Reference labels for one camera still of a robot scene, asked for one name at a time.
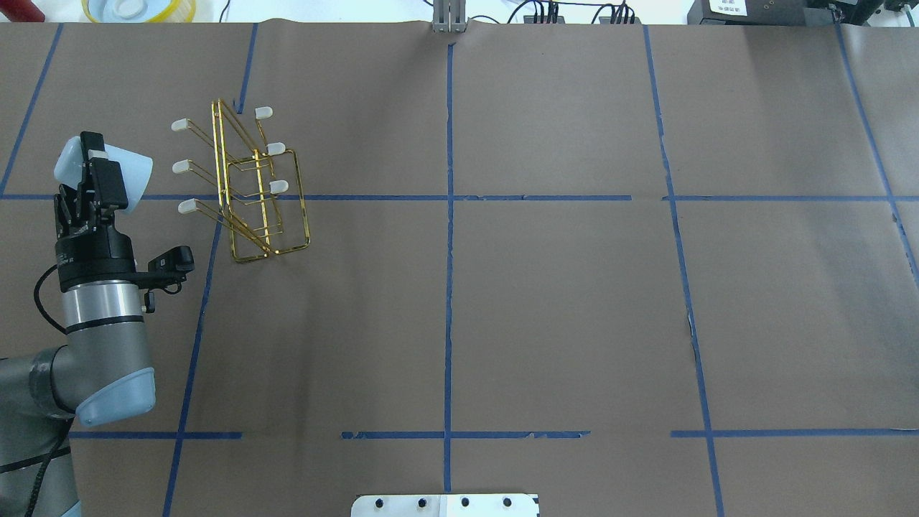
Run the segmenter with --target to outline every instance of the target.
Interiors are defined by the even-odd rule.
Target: white metal bracket
[[[434,32],[466,32],[466,0],[432,0]]]
[[[351,517],[539,517],[533,494],[361,496]]]

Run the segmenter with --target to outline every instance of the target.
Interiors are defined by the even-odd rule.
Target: black band
[[[71,332],[76,332],[77,330],[83,330],[85,328],[102,327],[103,325],[111,325],[113,323],[125,323],[129,321],[139,321],[143,323],[143,316],[103,317],[101,319],[94,319],[92,321],[85,321],[83,323],[77,323],[75,325],[70,325],[66,330],[67,330],[67,334],[70,334]]]
[[[60,458],[61,456],[66,456],[70,453],[70,447],[63,447],[54,451],[54,454],[51,455],[51,459]],[[47,454],[41,454],[38,456],[32,456],[29,459],[19,460],[17,462],[8,463],[6,465],[0,466],[0,474],[6,474],[7,472],[12,472],[14,470],[19,470],[20,468],[26,468],[27,466],[38,465],[39,463],[45,461],[45,456]]]

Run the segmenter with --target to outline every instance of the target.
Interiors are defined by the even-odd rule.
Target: red object
[[[45,14],[29,0],[0,0],[0,13],[9,21],[45,21]]]

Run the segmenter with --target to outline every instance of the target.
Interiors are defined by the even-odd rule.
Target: white rubber tip
[[[255,119],[257,121],[263,121],[264,119],[270,119],[272,115],[275,114],[275,111],[270,106],[263,106],[261,108],[255,108]]]
[[[198,211],[198,200],[191,198],[190,200],[184,200],[178,204],[178,212],[181,214],[192,213]]]
[[[191,170],[191,160],[181,160],[173,164],[173,172],[176,174],[182,174],[189,170]]]
[[[172,128],[175,132],[180,132],[188,129],[188,123],[191,122],[189,119],[179,119],[173,122]]]
[[[275,179],[268,184],[272,194],[283,194],[290,188],[290,184],[285,179]]]
[[[273,144],[268,144],[268,155],[277,156],[287,151],[287,146],[281,142],[274,142]]]

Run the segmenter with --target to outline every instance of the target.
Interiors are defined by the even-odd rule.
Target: white label
[[[746,16],[746,0],[709,0],[709,7],[712,12],[723,15]]]

